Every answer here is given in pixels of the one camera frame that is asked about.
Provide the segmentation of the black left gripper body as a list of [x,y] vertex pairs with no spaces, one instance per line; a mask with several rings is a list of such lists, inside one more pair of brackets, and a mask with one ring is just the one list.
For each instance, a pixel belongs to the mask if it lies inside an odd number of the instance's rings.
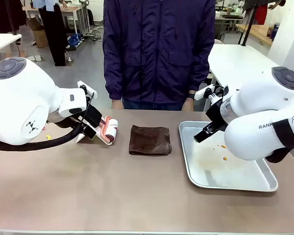
[[93,127],[98,127],[100,125],[102,114],[94,106],[89,105],[85,111],[84,119]]

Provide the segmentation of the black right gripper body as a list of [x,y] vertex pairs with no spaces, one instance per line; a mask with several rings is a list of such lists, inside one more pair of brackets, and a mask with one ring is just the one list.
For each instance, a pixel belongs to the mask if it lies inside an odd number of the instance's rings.
[[210,108],[207,110],[206,115],[210,119],[210,124],[205,127],[205,132],[207,134],[214,134],[217,131],[225,131],[228,124],[225,122],[221,116],[221,104],[222,99],[216,101]]

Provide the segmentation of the person's left hand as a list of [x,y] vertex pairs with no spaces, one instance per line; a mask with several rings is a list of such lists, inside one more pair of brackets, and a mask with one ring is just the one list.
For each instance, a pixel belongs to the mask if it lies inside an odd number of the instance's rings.
[[183,103],[181,111],[184,112],[193,112],[194,111],[194,100],[192,98],[186,98]]

